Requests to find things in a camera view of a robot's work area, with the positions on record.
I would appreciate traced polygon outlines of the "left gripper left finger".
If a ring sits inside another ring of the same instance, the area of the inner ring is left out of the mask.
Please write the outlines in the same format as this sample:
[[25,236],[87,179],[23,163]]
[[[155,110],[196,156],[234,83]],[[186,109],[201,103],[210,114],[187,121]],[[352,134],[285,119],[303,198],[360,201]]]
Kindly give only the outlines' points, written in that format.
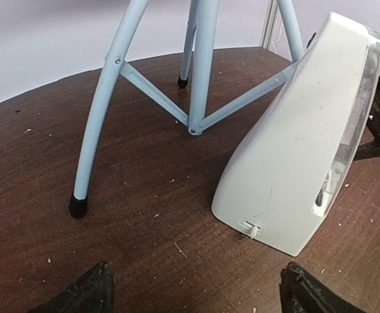
[[115,312],[115,285],[109,263],[100,261],[36,312]]

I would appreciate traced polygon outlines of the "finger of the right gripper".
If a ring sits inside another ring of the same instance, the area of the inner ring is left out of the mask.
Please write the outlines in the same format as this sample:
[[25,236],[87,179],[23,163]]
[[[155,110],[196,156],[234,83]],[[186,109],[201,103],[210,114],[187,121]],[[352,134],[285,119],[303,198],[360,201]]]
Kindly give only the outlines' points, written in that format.
[[358,146],[354,161],[380,157],[380,138]]

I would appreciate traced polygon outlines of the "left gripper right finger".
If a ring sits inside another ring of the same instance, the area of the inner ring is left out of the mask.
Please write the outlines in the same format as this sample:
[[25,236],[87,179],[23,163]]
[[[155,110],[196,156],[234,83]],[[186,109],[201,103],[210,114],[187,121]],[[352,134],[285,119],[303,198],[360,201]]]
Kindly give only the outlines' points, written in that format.
[[282,312],[359,312],[362,309],[342,299],[298,263],[282,269],[279,284]]

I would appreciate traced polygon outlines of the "white metronome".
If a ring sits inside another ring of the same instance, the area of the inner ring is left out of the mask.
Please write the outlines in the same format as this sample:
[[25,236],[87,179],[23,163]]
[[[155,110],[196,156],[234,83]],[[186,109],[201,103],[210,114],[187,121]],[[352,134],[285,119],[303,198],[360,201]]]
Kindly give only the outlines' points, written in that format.
[[211,204],[242,234],[297,256],[357,153],[380,75],[380,34],[335,12],[229,159]]

